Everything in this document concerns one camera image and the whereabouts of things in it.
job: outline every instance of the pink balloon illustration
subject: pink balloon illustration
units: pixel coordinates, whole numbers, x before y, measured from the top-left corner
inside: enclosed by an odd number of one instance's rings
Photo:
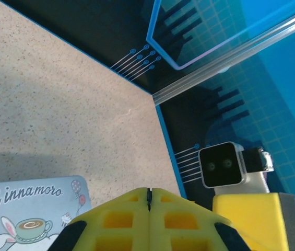
[[[79,193],[81,191],[81,183],[79,180],[73,180],[71,186],[74,193]]]
[[[86,197],[84,195],[79,196],[79,203],[83,206],[86,203]]]

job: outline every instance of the beige speckled surface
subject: beige speckled surface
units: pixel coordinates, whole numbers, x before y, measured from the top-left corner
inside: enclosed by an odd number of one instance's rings
[[[0,181],[76,174],[178,193],[150,95],[0,3]]]

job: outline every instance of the white bunny illustration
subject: white bunny illustration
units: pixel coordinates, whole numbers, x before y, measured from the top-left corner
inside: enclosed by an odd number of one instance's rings
[[[45,237],[38,242],[33,243],[18,243],[16,241],[17,233],[14,224],[7,218],[1,217],[3,227],[8,234],[0,234],[0,249],[4,247],[6,243],[13,243],[7,251],[47,251],[58,234],[53,234],[49,237]]]

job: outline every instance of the coffee cup illustration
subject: coffee cup illustration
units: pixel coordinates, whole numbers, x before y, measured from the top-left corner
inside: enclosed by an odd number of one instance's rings
[[[18,239],[30,240],[39,236],[46,236],[52,228],[52,221],[45,221],[41,218],[32,218],[20,221],[16,225],[16,234]]]

